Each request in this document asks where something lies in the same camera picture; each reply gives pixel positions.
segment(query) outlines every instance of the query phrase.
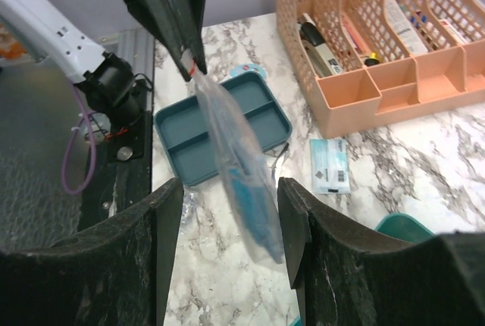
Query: teal container lid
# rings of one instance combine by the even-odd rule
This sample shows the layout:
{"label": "teal container lid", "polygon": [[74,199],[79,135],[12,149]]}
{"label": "teal container lid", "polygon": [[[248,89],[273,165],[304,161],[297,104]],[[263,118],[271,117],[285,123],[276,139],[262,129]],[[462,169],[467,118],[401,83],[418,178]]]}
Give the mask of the teal container lid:
{"label": "teal container lid", "polygon": [[295,321],[293,321],[289,326],[302,326],[302,320],[298,317]]}
{"label": "teal container lid", "polygon": [[376,231],[396,239],[421,243],[433,237],[423,224],[407,214],[389,214],[376,227]]}

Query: plastic bag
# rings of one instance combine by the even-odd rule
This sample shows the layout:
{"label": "plastic bag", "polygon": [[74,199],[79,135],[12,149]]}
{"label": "plastic bag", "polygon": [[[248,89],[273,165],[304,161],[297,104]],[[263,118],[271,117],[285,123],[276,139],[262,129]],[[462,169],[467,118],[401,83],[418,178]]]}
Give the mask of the plastic bag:
{"label": "plastic bag", "polygon": [[265,264],[284,261],[277,194],[264,154],[234,98],[212,82],[185,52],[182,62],[192,74],[201,112],[208,126],[217,169],[249,255]]}
{"label": "plastic bag", "polygon": [[182,217],[180,218],[179,232],[183,234],[186,227],[192,222],[194,213],[196,212],[196,206],[199,194],[192,190],[190,187],[183,187],[183,204],[182,204]]}

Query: blue and white package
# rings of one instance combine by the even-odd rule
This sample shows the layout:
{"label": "blue and white package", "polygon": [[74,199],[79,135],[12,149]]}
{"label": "blue and white package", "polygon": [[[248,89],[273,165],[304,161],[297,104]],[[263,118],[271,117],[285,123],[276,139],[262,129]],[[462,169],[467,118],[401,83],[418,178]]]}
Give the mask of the blue and white package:
{"label": "blue and white package", "polygon": [[311,139],[311,186],[314,193],[350,193],[344,139]]}

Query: white marble surface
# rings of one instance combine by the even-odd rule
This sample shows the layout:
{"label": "white marble surface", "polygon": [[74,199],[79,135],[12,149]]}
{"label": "white marble surface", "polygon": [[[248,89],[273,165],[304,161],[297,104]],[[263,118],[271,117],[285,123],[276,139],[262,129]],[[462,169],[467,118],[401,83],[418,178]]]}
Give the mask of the white marble surface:
{"label": "white marble surface", "polygon": [[[203,30],[209,75],[222,81],[253,62],[293,124],[282,175],[311,189],[309,139],[319,138],[299,91],[273,14]],[[157,47],[155,110],[193,94]],[[404,212],[434,232],[485,230],[485,105],[475,105],[355,133],[348,140],[352,193],[319,196],[350,218],[375,227]],[[153,189],[173,177],[160,139],[153,144]],[[284,272],[254,265],[244,250],[219,179],[191,189],[192,216],[180,228],[165,324],[289,324],[298,313]]]}

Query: organizer compartment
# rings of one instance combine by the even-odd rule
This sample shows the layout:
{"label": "organizer compartment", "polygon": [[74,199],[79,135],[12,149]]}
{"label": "organizer compartment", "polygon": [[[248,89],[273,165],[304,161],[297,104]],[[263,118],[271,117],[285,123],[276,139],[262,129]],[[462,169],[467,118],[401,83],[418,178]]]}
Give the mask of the organizer compartment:
{"label": "organizer compartment", "polygon": [[[396,3],[428,53],[416,54],[402,31],[394,31],[386,0],[277,0],[278,31],[324,137],[485,99],[485,11],[476,0]],[[296,28],[303,13],[312,16],[345,74],[315,76]],[[381,64],[363,65],[343,19]]]}
{"label": "organizer compartment", "polygon": [[420,102],[456,96],[465,91],[465,51],[461,47],[416,57]]}
{"label": "organizer compartment", "polygon": [[485,89],[485,40],[467,44],[463,47],[466,55],[467,91]]}

